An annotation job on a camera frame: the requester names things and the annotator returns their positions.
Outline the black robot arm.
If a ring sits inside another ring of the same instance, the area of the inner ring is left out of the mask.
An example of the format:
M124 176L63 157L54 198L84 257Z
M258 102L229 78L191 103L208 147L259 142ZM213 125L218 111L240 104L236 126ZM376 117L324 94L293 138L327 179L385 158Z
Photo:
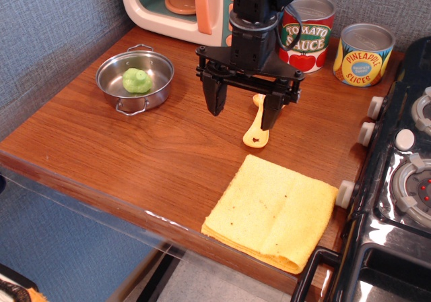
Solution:
M234 86L263 94L261 129L271 129L283 106L297 102L304 73L279 58L284 46L279 21L284 12L298 19L293 0L233 0L229 15L232 44L200 46L197 76L203 84L208 111L219 115L226 103L227 88Z

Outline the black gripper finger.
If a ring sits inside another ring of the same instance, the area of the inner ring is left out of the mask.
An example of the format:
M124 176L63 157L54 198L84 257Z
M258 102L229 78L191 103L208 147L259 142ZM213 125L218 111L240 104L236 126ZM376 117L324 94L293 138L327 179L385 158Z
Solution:
M285 105L286 96L282 93L266 94L263 102L261 129L270 130L275 125Z
M227 83L208 72L203 72L201 80L207 109L213 116L218 116L226 103Z

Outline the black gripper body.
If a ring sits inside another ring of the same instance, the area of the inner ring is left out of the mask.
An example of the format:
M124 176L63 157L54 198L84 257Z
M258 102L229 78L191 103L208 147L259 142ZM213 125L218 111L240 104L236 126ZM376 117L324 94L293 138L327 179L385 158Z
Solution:
M285 104L298 102L304 73L283 62L276 53L279 41L277 18L251 23L231 18L232 44L229 47L200 46L197 75L203 72L225 83L261 94L282 93Z

